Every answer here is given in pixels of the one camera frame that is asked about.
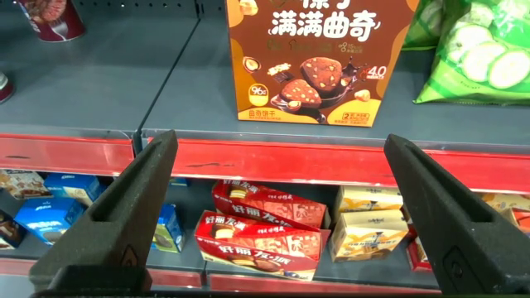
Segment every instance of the red snack box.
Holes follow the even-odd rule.
[[[530,237],[530,211],[519,208],[506,209],[501,213],[510,223]]]
[[[412,241],[407,247],[408,262],[413,271],[432,271],[419,238]]]
[[[221,180],[213,189],[215,208],[224,214],[318,231],[325,205],[240,180]]]
[[[311,281],[320,260],[320,232],[205,211],[195,239],[206,261]]]

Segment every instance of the hazelnut image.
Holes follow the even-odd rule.
[[[252,74],[261,69],[262,65],[252,57],[243,57],[243,67]]]
[[[360,91],[357,91],[355,92],[355,99],[358,99],[362,102],[367,102],[370,100],[370,91],[368,91],[367,89],[364,89],[364,90],[360,90]]]
[[[240,0],[239,6],[245,16],[255,16],[258,13],[258,5],[255,0]]]
[[[291,101],[287,104],[287,107],[292,111],[296,112],[301,108],[301,102],[299,101]]]

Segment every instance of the gray shelf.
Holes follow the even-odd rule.
[[[0,3],[0,70],[16,88],[1,133],[130,137],[198,22],[193,0],[75,4],[87,32],[46,43],[17,5]]]
[[[183,138],[375,146],[389,133],[424,148],[530,153],[530,108],[449,103],[415,105],[433,52],[403,52],[372,128],[238,121],[223,12],[207,15],[143,125],[143,136],[176,129]]]

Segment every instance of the cucumber slice image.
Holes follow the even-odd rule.
[[[489,65],[502,55],[506,48],[497,42],[485,42],[468,50],[462,58],[464,75],[475,82],[488,80]]]
[[[437,13],[441,13],[444,6],[443,0],[432,0],[425,8],[423,8],[423,12],[420,15],[420,19],[428,23],[429,20],[431,20],[432,16],[434,16]]]
[[[447,57],[460,63],[466,51],[486,41],[493,41],[491,32],[483,26],[468,23],[456,30],[446,42]]]
[[[489,27],[494,21],[494,12],[483,3],[472,2],[470,10],[460,19],[460,21]]]
[[[530,74],[530,55],[524,50],[502,54],[492,63],[489,84],[496,89],[507,89],[521,83]]]

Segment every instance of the cardboard box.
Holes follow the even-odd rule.
[[[26,230],[0,210],[0,249],[14,249],[24,239]]]
[[[530,210],[530,195],[484,194],[482,200],[499,212],[510,208]]]
[[[320,260],[319,232],[205,211],[195,239],[206,261],[311,281]]]
[[[334,220],[343,212],[393,210],[403,206],[398,188],[341,186],[335,201]]]
[[[385,258],[407,232],[399,210],[343,213],[331,236],[331,258],[333,262]]]
[[[54,197],[77,199],[85,206],[92,205],[104,191],[94,175],[51,173],[44,185]]]
[[[239,120],[371,127],[416,6],[226,0]]]
[[[185,235],[176,216],[175,205],[164,204],[152,237],[152,248],[164,252],[182,252]]]
[[[510,208],[504,210],[501,214],[530,237],[530,210]]]
[[[53,245],[81,217],[83,205],[75,199],[29,199],[18,211],[15,221]]]
[[[407,247],[408,262],[413,271],[432,271],[420,238],[416,237]]]
[[[34,171],[0,170],[0,188],[15,199],[50,198],[42,177]]]
[[[253,182],[220,180],[212,193],[215,208],[224,214],[312,231],[324,222],[324,204]]]

